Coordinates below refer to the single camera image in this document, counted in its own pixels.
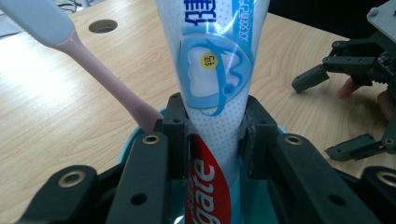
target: light wood surface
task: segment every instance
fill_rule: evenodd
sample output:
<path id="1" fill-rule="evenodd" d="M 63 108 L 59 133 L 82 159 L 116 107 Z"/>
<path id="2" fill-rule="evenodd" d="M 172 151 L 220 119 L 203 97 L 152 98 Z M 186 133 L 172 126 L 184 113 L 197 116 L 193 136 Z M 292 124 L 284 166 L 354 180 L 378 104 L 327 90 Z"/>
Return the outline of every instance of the light wood surface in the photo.
<path id="1" fill-rule="evenodd" d="M 175 70 L 154 1 L 107 0 L 71 15 L 82 42 L 137 95 L 156 108 L 178 92 Z M 111 19 L 118 28 L 94 34 L 89 25 Z M 290 83 L 344 39 L 269 14 L 250 94 L 290 133 L 308 138 L 329 163 L 360 176 L 371 165 L 396 169 L 394 156 L 332 161 L 324 149 L 363 133 L 380 138 L 387 122 L 376 104 L 385 86 L 339 99 L 347 76 L 303 94 Z M 85 164 L 98 173 L 117 163 L 136 127 L 126 110 L 68 56 L 28 34 L 0 41 L 0 223 L 16 221 L 47 179 Z"/>

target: colgate logo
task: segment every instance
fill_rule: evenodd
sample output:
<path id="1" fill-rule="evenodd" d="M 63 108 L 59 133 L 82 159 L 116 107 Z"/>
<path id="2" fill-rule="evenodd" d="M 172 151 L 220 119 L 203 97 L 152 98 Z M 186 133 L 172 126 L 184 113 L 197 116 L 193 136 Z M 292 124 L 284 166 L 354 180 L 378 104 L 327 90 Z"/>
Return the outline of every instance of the colgate logo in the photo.
<path id="1" fill-rule="evenodd" d="M 191 138 L 186 223 L 231 222 L 231 198 L 218 163 L 199 135 Z"/>

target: hand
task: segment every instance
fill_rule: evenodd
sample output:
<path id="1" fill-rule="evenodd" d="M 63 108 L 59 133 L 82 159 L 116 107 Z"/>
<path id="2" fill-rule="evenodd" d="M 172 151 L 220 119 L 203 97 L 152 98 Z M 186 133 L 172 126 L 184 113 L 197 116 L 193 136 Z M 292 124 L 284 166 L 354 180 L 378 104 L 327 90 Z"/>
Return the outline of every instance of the hand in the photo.
<path id="1" fill-rule="evenodd" d="M 361 85 L 356 85 L 355 83 L 353 83 L 353 80 L 350 77 L 346 81 L 344 86 L 342 86 L 338 90 L 338 96 L 340 96 L 340 97 L 348 96 L 360 87 L 361 87 Z M 390 97 L 388 95 L 388 91 L 383 91 L 383 92 L 379 93 L 377 96 L 377 100 L 379 103 L 379 107 L 381 108 L 381 111 L 384 114 L 385 118 L 387 120 L 390 120 L 390 118 L 392 117 L 392 112 L 393 112 L 393 108 L 394 108 L 395 104 L 393 103 L 392 99 L 390 99 Z"/>

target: toothbrush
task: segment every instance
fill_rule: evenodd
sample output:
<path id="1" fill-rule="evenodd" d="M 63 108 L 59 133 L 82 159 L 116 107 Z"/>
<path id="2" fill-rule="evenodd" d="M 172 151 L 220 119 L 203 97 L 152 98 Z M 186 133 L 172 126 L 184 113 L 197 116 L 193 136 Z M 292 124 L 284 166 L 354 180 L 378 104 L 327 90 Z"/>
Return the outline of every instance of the toothbrush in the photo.
<path id="1" fill-rule="evenodd" d="M 74 59 L 104 86 L 145 132 L 163 115 L 128 89 L 80 41 L 74 23 L 52 0 L 0 0 L 0 9 L 41 44 Z"/>

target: toothpaste tube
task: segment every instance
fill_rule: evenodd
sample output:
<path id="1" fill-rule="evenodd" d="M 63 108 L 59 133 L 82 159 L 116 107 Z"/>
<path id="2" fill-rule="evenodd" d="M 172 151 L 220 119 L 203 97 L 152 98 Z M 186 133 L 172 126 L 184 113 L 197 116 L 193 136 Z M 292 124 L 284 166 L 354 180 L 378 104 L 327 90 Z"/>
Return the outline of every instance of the toothpaste tube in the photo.
<path id="1" fill-rule="evenodd" d="M 238 129 L 269 0 L 156 0 L 191 138 L 186 223 L 241 223 Z"/>

